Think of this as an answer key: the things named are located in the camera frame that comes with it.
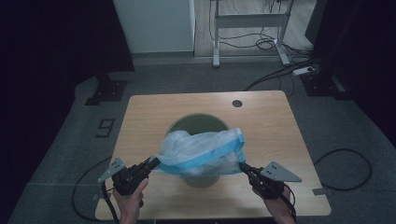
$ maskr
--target clear plastic bag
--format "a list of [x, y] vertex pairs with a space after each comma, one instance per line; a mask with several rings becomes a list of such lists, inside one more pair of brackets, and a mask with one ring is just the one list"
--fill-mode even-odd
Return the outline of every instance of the clear plastic bag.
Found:
[[189, 135], [176, 131], [166, 135], [160, 153], [154, 155], [158, 169], [180, 176], [214, 176], [240, 173], [245, 162], [244, 136], [239, 128], [220, 133]]

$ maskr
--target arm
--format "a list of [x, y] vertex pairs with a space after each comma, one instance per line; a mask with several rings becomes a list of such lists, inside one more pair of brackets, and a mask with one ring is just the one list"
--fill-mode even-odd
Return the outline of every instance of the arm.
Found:
[[[253, 192], [262, 198], [265, 206], [274, 217], [274, 220], [277, 224], [295, 224], [288, 206], [280, 198], [274, 200], [267, 200], [264, 199], [255, 189], [253, 189]], [[289, 200], [290, 190], [285, 187], [283, 190], [283, 195]]]
[[149, 180], [144, 179], [132, 195], [121, 196], [113, 189], [114, 198], [119, 206], [121, 217], [120, 224], [135, 224], [139, 218], [139, 204], [143, 199], [143, 189], [148, 185]]

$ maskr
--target wooden table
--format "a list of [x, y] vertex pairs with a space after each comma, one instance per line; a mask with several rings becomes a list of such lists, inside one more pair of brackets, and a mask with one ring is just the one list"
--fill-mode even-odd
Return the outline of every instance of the wooden table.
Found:
[[[234, 100], [241, 101], [242, 106], [234, 107]], [[119, 156], [129, 167], [158, 153], [170, 125], [192, 113], [211, 114], [230, 128], [239, 127], [245, 136], [243, 150], [251, 166], [265, 167], [270, 161], [277, 161], [297, 174], [303, 182], [289, 183], [296, 196], [297, 216], [330, 214], [326, 195], [316, 196], [313, 192], [322, 186], [283, 91], [133, 96], [113, 159]], [[106, 185], [108, 189], [112, 187], [111, 179]], [[152, 172], [144, 194], [141, 219], [271, 216], [262, 199], [252, 192], [245, 174], [221, 176], [213, 186], [197, 189], [177, 176]], [[113, 197], [112, 202], [118, 210]], [[102, 200], [95, 215], [99, 219], [112, 218]]]

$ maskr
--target gray carpet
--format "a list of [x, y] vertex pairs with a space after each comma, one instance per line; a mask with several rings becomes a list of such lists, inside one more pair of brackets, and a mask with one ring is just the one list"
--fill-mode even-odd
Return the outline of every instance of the gray carpet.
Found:
[[[76, 88], [76, 100], [46, 157], [35, 171], [9, 223], [91, 223], [73, 210], [71, 195], [79, 177], [97, 162], [112, 155], [131, 96], [137, 94], [242, 91], [252, 81], [282, 68], [280, 63], [210, 63], [138, 65], [135, 73], [113, 73], [128, 80], [121, 102], [84, 105], [97, 81], [90, 78]], [[353, 101], [308, 97], [297, 77], [272, 79], [252, 91], [281, 89], [289, 102], [312, 161], [337, 148], [359, 151], [373, 165], [371, 179], [361, 188], [336, 191], [326, 188], [332, 213], [327, 217], [298, 217], [298, 223], [392, 223], [396, 220], [396, 149]], [[114, 119], [108, 138], [98, 129], [102, 119]], [[100, 188], [96, 179], [106, 161], [82, 179], [76, 206], [94, 218]], [[368, 174], [367, 164], [349, 152], [333, 154], [317, 166], [321, 181], [340, 188], [359, 183]]]

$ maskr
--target power strip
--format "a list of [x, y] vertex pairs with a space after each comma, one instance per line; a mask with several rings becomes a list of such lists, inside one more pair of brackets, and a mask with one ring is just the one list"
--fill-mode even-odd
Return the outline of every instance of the power strip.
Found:
[[296, 69], [293, 71], [293, 74], [295, 76], [300, 76], [300, 75], [314, 75], [315, 74], [315, 69], [311, 66], [305, 67], [305, 68], [300, 68]]

